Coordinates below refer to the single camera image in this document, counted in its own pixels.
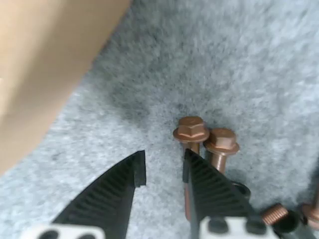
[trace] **bolt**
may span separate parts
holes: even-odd
[[[262,213],[262,218],[265,224],[273,225],[282,218],[286,217],[288,214],[288,210],[280,203],[277,203],[264,211]]]
[[[205,128],[201,117],[187,116],[179,120],[173,135],[183,144],[184,150],[189,148],[199,154],[199,143],[208,139],[209,130]]]
[[[319,185],[313,204],[303,204],[302,212],[308,221],[308,225],[319,231]]]
[[[227,128],[213,128],[204,146],[212,153],[211,164],[221,173],[225,173],[227,156],[239,150],[235,133]]]

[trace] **cardboard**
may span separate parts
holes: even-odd
[[[41,142],[129,4],[0,1],[0,175]]]

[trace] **gray carpet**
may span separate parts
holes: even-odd
[[[226,175],[256,209],[309,201],[319,155],[319,4],[136,0],[44,141],[0,179],[0,236],[52,220],[86,185],[145,149],[128,239],[185,239],[180,117],[228,127]]]

